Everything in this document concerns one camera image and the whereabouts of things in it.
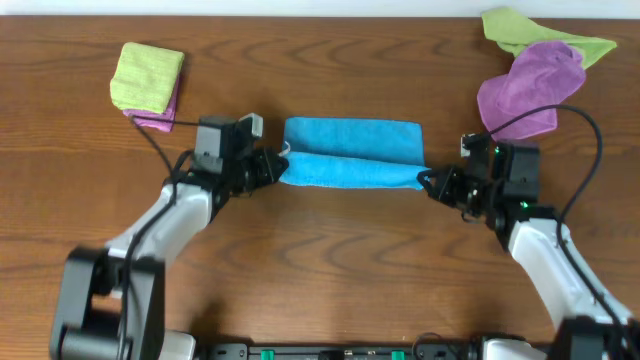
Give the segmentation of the folded green cloth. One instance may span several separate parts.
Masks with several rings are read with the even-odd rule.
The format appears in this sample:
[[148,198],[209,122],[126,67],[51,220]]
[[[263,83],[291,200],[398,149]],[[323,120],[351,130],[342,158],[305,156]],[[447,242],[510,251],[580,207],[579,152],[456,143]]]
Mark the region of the folded green cloth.
[[120,110],[163,113],[169,106],[185,59],[183,52],[127,42],[110,81],[110,96]]

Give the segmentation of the folded purple cloth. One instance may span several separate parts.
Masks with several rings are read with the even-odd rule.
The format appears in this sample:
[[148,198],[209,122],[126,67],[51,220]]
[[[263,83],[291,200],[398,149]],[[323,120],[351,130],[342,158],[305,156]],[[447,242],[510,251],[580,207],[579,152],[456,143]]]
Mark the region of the folded purple cloth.
[[177,78],[169,103],[162,113],[140,109],[125,109],[123,114],[127,117],[132,117],[134,122],[141,127],[154,128],[161,132],[171,132],[176,117],[179,83],[180,78]]

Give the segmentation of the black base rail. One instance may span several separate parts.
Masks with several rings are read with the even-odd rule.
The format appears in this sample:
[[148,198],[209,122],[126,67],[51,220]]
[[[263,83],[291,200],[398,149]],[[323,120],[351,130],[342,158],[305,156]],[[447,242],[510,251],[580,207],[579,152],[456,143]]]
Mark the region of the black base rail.
[[214,344],[197,350],[195,360],[479,360],[479,346],[428,341],[417,345],[280,346]]

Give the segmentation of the crumpled green cloth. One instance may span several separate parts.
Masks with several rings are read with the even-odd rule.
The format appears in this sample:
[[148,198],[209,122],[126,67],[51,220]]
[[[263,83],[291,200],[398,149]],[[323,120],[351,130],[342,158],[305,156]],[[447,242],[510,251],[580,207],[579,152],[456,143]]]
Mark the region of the crumpled green cloth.
[[481,19],[485,37],[515,58],[532,44],[562,41],[582,56],[581,66],[588,69],[617,48],[617,43],[612,40],[574,35],[541,26],[510,7],[485,11]]

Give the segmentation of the blue microfiber cloth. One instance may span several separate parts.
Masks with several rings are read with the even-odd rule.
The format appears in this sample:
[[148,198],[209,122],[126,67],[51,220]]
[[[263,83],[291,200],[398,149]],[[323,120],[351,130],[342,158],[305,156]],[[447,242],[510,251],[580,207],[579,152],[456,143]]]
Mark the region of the blue microfiber cloth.
[[282,183],[339,189],[414,189],[426,169],[418,123],[293,117],[285,123],[289,162]]

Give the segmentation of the crumpled purple cloth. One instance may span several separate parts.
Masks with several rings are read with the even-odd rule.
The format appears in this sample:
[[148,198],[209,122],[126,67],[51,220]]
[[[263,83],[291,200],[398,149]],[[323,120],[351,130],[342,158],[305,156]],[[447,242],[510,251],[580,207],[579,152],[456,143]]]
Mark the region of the crumpled purple cloth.
[[477,94],[481,120],[498,140],[521,140],[557,128],[555,110],[529,115],[501,131],[496,129],[527,111],[559,104],[585,82],[583,56],[562,41],[528,46],[510,71],[482,83]]

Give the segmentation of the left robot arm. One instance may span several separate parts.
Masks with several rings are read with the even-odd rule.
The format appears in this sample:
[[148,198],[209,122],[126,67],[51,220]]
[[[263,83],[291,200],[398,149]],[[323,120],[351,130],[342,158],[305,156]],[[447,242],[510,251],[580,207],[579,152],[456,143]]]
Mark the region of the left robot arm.
[[176,161],[158,200],[102,248],[78,246],[64,264],[49,343],[53,359],[192,359],[197,342],[165,326],[166,273],[233,197],[276,183],[288,167],[257,146],[264,120],[203,116],[194,148]]

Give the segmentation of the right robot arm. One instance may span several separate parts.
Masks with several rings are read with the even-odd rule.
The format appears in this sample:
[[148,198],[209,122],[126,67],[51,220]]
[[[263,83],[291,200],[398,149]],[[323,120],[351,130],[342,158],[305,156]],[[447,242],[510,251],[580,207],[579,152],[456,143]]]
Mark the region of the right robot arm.
[[557,211],[539,203],[540,151],[518,140],[491,147],[461,140],[464,166],[418,173],[427,195],[482,220],[533,283],[556,330],[536,347],[510,335],[484,335],[454,350],[459,359],[636,359],[639,322],[606,289],[578,252]]

